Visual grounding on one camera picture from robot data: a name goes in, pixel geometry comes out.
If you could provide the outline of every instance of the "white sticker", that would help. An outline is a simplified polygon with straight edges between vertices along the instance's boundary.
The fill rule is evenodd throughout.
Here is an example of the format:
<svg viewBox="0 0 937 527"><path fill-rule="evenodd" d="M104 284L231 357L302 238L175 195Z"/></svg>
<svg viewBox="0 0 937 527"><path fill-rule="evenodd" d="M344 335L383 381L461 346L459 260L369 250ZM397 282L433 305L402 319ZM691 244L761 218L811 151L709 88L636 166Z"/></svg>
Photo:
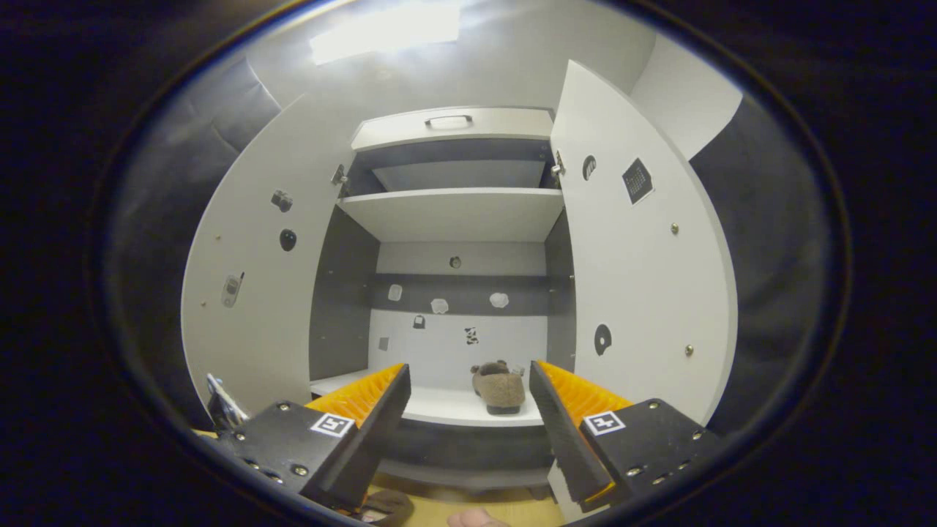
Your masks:
<svg viewBox="0 0 937 527"><path fill-rule="evenodd" d="M586 421L586 426L592 432L592 435L602 435L625 428L625 424L621 422L621 419L618 419L614 412L587 415L583 417L583 420Z"/></svg>
<svg viewBox="0 0 937 527"><path fill-rule="evenodd" d="M342 437L348 433L352 426L354 426L354 419L348 419L341 415L325 414L309 429L333 437Z"/></svg>

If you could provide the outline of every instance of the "brown slipper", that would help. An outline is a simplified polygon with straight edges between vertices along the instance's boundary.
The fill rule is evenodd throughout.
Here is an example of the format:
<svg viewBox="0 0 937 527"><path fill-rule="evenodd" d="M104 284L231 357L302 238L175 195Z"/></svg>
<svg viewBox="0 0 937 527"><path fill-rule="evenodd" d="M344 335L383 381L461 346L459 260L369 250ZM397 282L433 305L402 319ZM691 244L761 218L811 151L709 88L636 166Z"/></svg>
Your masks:
<svg viewBox="0 0 937 527"><path fill-rule="evenodd" d="M491 415L517 414L524 402L524 382L503 360L471 367L472 388Z"/></svg>
<svg viewBox="0 0 937 527"><path fill-rule="evenodd" d="M413 514L413 502L399 490L380 490L361 506L356 519L379 527L399 527Z"/></svg>

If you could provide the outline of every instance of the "human hand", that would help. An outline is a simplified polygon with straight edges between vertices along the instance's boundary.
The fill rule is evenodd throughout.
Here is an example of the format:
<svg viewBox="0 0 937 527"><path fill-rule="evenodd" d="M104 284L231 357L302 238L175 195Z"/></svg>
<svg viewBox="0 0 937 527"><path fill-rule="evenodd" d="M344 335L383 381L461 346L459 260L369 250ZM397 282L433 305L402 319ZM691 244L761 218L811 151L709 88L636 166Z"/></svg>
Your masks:
<svg viewBox="0 0 937 527"><path fill-rule="evenodd" d="M494 519L481 507L466 509L451 515L446 524L449 527L511 527L507 523Z"/></svg>

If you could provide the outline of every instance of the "slipper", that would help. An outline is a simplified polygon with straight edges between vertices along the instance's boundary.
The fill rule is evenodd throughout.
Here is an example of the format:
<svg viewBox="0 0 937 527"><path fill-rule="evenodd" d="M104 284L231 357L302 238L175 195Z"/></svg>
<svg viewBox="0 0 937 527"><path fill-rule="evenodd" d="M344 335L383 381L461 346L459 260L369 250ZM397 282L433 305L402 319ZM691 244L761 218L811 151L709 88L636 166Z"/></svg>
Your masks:
<svg viewBox="0 0 937 527"><path fill-rule="evenodd" d="M524 402L524 382L511 373L503 360L473 366L470 370L475 395L482 398L491 415L517 414Z"/></svg>

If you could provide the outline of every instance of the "shelf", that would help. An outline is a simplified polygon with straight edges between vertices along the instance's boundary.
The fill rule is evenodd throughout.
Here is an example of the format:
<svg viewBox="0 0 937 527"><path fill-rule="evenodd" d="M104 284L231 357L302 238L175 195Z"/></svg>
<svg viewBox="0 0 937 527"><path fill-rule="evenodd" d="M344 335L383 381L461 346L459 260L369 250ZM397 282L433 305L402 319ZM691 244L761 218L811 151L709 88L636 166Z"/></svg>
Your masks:
<svg viewBox="0 0 937 527"><path fill-rule="evenodd" d="M338 206L382 243L542 243L563 209L563 194L549 188L443 188L345 198Z"/></svg>
<svg viewBox="0 0 937 527"><path fill-rule="evenodd" d="M326 395L338 388L373 373L362 369L345 375L313 381L309 389L316 395ZM446 390L421 386L410 387L410 399L404 410L405 419L464 427L535 427L543 424L540 410L530 392L514 415L491 415L481 398L470 390Z"/></svg>

